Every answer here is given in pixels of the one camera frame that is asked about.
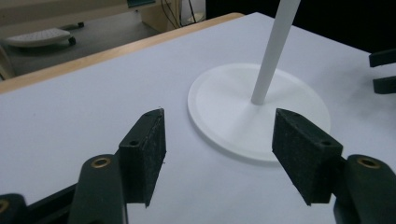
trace wooden table edge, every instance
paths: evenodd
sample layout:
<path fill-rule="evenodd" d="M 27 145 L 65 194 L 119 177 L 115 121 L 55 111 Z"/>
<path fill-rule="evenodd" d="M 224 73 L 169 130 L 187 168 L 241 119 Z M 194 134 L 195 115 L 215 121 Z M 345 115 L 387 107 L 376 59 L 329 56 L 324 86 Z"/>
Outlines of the wooden table edge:
<path fill-rule="evenodd" d="M 41 82 L 44 80 L 48 80 L 50 78 L 58 77 L 78 69 L 91 66 L 96 63 L 101 63 L 116 57 L 120 57 L 122 55 L 138 51 L 141 49 L 145 49 L 157 44 L 161 44 L 162 42 L 187 35 L 193 33 L 195 31 L 203 30 L 205 28 L 221 24 L 226 21 L 231 21 L 240 17 L 243 17 L 243 14 L 240 13 L 230 13 L 224 16 L 220 16 L 211 20 L 202 21 L 196 23 L 194 25 L 186 26 L 180 29 L 176 29 L 173 31 L 169 31 L 163 34 L 151 36 L 142 40 L 135 41 L 130 44 L 126 44 L 120 47 L 116 47 L 114 49 L 108 49 L 102 52 L 95 53 L 90 56 L 86 56 L 80 59 L 75 59 L 73 61 L 67 63 L 61 63 L 58 65 L 54 65 L 49 68 L 41 69 L 26 75 L 22 75 L 19 77 L 14 77 L 12 79 L 7 79 L 5 81 L 0 82 L 0 94 L 15 91 L 17 89 L 33 85 L 37 82 Z"/>

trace white circular base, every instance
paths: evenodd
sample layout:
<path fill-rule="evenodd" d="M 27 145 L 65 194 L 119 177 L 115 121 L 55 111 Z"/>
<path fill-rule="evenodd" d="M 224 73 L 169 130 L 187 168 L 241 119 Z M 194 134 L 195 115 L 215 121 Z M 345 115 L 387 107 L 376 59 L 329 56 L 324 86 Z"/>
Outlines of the white circular base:
<path fill-rule="evenodd" d="M 188 107 L 192 121 L 205 137 L 237 155 L 277 161 L 272 153 L 277 108 L 297 112 L 323 131 L 330 131 L 330 115 L 320 97 L 283 71 L 276 69 L 264 105 L 251 103 L 259 71 L 259 64 L 226 64 L 194 81 Z"/>

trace white object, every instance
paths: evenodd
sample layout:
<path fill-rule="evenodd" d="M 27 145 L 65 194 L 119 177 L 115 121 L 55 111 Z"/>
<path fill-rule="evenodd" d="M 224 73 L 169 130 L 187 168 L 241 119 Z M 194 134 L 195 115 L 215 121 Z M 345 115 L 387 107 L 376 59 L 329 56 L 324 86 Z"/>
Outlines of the white object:
<path fill-rule="evenodd" d="M 6 39 L 6 43 L 19 48 L 42 47 L 69 40 L 70 45 L 76 44 L 76 39 L 70 32 L 58 28 L 17 35 Z"/>
<path fill-rule="evenodd" d="M 277 108 L 300 113 L 324 131 L 330 130 L 330 115 L 320 97 L 283 71 L 276 70 L 264 105 L 251 103 L 259 70 L 259 64 L 226 64 L 194 81 L 188 97 L 189 112 L 208 140 L 242 157 L 277 161 L 272 153 Z"/>
<path fill-rule="evenodd" d="M 264 102 L 299 5 L 300 0 L 282 0 L 279 3 L 270 39 L 262 59 L 262 67 L 251 97 L 251 102 L 255 105 L 262 105 Z"/>

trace white table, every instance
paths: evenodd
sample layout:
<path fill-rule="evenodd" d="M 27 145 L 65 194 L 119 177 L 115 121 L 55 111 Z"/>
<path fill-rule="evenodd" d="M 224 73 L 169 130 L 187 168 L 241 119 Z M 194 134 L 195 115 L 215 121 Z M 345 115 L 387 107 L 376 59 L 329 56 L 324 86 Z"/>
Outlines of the white table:
<path fill-rule="evenodd" d="M 82 163 L 114 153 L 145 112 L 165 109 L 167 150 L 151 206 L 132 223 L 334 223 L 331 204 L 308 207 L 280 166 L 210 146 L 187 111 L 192 82 L 226 63 L 260 63 L 273 19 L 252 14 L 110 61 L 0 94 L 0 194 L 38 201 L 78 180 Z M 368 53 L 293 27 L 278 66 L 329 107 L 344 157 L 396 167 L 396 95 L 374 94 Z"/>

